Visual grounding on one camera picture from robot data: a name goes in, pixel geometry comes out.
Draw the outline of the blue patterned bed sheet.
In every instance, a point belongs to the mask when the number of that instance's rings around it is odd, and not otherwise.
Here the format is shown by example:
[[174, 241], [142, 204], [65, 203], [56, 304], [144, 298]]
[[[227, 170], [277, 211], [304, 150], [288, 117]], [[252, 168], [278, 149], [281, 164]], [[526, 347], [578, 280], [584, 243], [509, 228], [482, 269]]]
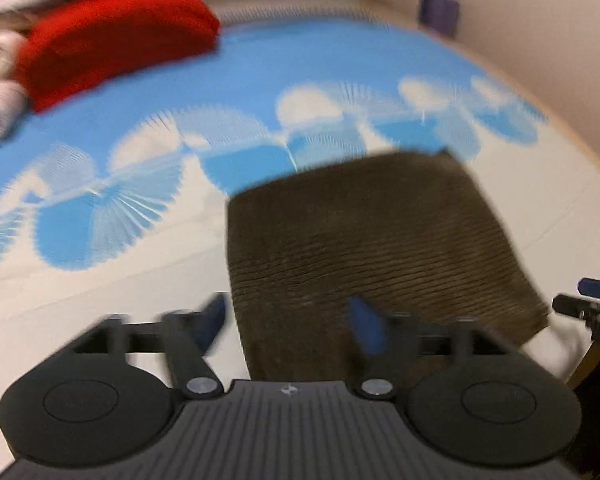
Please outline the blue patterned bed sheet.
[[[109, 313], [227, 288], [225, 203], [348, 156], [448, 148], [545, 298], [600, 278], [600, 160], [478, 55], [402, 25], [296, 18], [31, 114], [0, 145], [0, 397]], [[0, 431], [0, 472], [12, 456]]]

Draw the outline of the red folded blanket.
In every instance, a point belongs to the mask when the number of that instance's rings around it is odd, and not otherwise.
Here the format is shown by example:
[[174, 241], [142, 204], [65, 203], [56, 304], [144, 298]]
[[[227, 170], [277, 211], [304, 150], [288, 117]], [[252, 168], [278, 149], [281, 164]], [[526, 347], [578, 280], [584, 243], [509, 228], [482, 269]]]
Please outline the red folded blanket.
[[202, 0], [74, 0], [33, 26], [14, 77], [42, 112], [114, 77], [209, 52], [220, 29]]

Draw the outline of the dark brown corduroy pants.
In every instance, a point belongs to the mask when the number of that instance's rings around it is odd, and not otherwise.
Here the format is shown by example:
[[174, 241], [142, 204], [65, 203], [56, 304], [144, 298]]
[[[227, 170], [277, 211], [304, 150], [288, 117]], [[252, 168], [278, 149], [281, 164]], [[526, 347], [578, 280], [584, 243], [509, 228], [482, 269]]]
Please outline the dark brown corduroy pants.
[[393, 152], [245, 190], [226, 210], [235, 318], [255, 380], [348, 379], [360, 296], [388, 313], [473, 318], [521, 346], [548, 307], [465, 167]]

